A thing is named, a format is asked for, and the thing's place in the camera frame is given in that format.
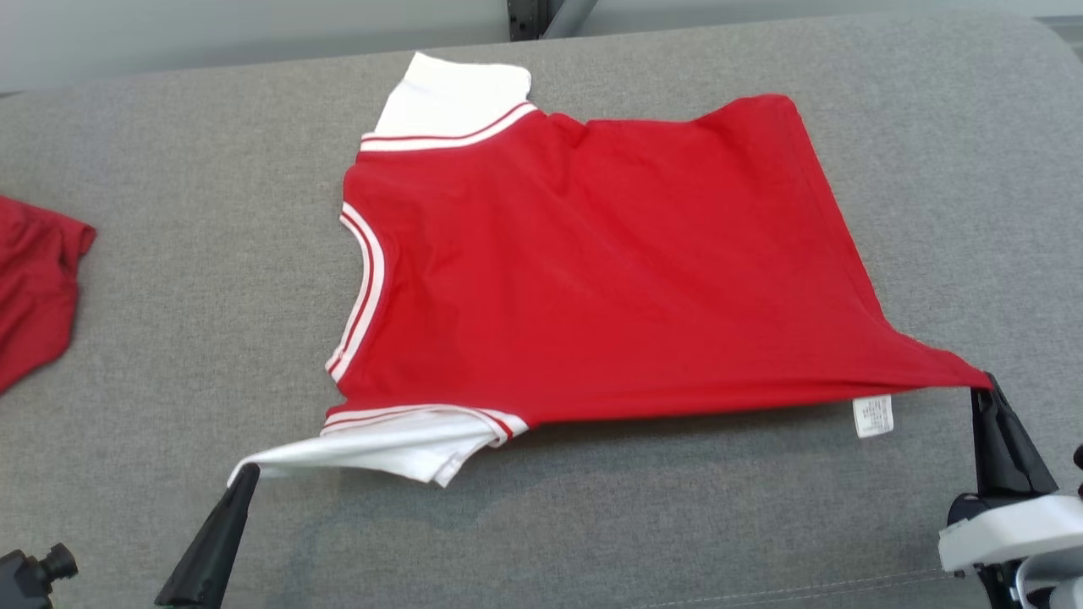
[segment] gray fabric surface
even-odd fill
[[[459,48],[580,119],[795,99],[884,304],[994,371],[1062,484],[1083,394],[1083,66],[991,14]],[[146,607],[235,461],[315,433],[360,256],[340,180],[409,54],[152,75],[0,101],[0,193],[99,229],[64,358],[0,397],[0,550],[64,541],[74,607]],[[938,571],[973,490],[964,390],[556,427],[442,491],[261,484],[226,606],[984,607]]]

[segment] care label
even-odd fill
[[[858,438],[871,438],[895,429],[891,397],[873,396],[853,400],[853,426],[858,428]]]

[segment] red garment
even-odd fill
[[[522,101],[460,133],[366,135],[345,176],[366,271],[325,432],[466,409],[506,439],[989,387],[884,318],[787,98],[585,125]]]
[[[0,393],[68,346],[94,229],[0,196]]]

